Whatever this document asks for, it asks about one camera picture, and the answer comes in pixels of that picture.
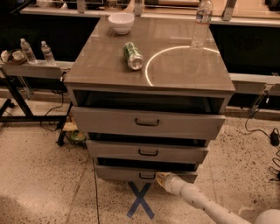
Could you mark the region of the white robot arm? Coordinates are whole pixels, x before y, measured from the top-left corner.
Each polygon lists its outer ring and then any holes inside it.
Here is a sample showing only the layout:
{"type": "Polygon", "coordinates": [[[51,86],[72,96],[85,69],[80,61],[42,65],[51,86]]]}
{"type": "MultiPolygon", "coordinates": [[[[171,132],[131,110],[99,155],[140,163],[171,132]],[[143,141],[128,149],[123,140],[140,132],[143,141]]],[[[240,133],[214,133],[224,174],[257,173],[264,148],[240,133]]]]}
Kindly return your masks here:
{"type": "Polygon", "coordinates": [[[254,223],[250,223],[210,200],[197,186],[184,181],[174,173],[157,172],[156,180],[168,193],[178,196],[188,205],[202,210],[216,224],[280,224],[279,209],[266,210],[257,216],[254,223]]]}

